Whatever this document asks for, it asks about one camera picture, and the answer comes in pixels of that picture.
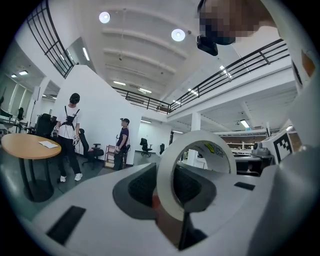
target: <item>desk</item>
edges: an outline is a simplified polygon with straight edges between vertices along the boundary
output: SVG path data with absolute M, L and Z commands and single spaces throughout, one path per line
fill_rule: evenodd
M 58 145 L 55 148 L 47 148 L 39 142 L 49 141 Z M 48 158 L 54 157 L 61 152 L 61 146 L 56 142 L 43 137 L 23 134 L 11 133 L 3 136 L 1 140 L 3 149 L 10 155 L 19 158 L 20 171 L 24 183 L 24 192 L 27 198 L 34 202 L 43 202 L 48 200 L 54 193 L 49 175 Z M 28 182 L 25 159 L 28 159 L 31 181 Z M 34 173 L 33 160 L 45 159 L 44 172 L 45 180 L 37 179 Z

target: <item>roll of tape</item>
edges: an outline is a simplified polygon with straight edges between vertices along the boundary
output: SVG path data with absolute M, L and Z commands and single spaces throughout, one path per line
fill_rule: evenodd
M 180 206 L 174 191 L 174 170 L 182 153 L 189 149 L 198 151 L 204 157 L 208 170 L 237 174 L 235 157 L 227 143 L 218 135 L 195 130 L 176 139 L 162 154 L 156 186 L 163 208 L 180 221 L 184 219 L 184 209 Z

